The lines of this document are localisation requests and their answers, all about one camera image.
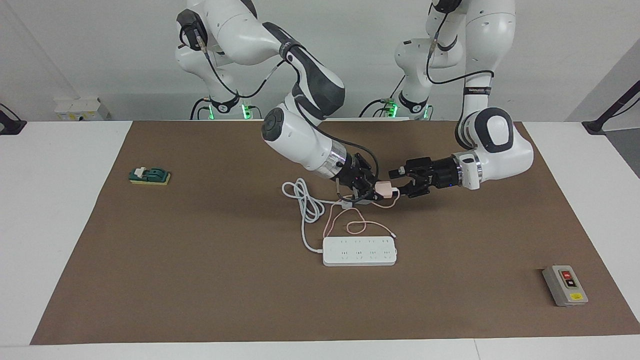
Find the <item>brown mat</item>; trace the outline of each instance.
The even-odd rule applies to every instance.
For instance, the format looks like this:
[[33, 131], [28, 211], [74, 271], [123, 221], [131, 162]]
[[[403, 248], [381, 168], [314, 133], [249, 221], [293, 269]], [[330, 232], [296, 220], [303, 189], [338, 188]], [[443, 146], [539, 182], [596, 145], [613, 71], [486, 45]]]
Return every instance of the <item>brown mat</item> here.
[[[383, 178], [459, 149], [452, 122], [323, 127], [375, 151]], [[170, 184], [130, 184], [139, 166], [170, 170]], [[530, 171], [479, 191], [364, 207], [398, 235], [391, 267], [327, 268], [307, 251], [298, 204], [280, 193], [297, 177], [335, 198], [264, 144], [258, 122], [135, 122], [31, 343], [640, 333], [537, 150]], [[312, 246], [323, 220], [307, 227]], [[554, 263], [573, 266], [589, 304], [554, 306], [540, 273]]]

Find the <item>white table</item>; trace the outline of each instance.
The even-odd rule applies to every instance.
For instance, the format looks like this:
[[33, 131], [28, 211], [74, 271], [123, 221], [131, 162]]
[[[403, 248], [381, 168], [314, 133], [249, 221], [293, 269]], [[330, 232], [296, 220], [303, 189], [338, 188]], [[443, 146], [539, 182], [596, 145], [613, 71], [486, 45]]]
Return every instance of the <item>white table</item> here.
[[[29, 346], [130, 126], [31, 122], [0, 137], [0, 359], [640, 358], [640, 336]], [[578, 123], [525, 126], [639, 318], [640, 179]]]

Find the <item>gray floor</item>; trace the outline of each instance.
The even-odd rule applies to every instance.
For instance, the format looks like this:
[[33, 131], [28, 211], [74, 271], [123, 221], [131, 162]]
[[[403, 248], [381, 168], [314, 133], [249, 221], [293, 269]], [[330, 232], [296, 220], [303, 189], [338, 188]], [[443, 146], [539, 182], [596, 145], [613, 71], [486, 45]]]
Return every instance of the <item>gray floor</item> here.
[[607, 138], [640, 177], [640, 129], [607, 131]]

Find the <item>gray switch box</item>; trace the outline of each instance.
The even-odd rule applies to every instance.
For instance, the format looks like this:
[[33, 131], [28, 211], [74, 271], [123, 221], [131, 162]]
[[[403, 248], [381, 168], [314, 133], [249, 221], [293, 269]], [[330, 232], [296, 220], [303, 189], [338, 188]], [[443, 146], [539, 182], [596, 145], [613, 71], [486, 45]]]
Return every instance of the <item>gray switch box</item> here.
[[569, 265], [554, 265], [542, 270], [556, 305], [574, 306], [589, 302], [587, 295]]

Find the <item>white electrical box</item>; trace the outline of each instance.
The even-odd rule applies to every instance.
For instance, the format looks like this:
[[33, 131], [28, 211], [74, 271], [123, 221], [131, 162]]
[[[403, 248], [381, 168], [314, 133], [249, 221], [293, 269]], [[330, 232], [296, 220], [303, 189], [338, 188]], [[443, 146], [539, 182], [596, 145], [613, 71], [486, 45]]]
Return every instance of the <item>white electrical box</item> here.
[[391, 236], [335, 236], [324, 238], [326, 266], [390, 266], [397, 250]]
[[56, 114], [61, 121], [111, 120], [111, 114], [97, 97], [55, 99]]

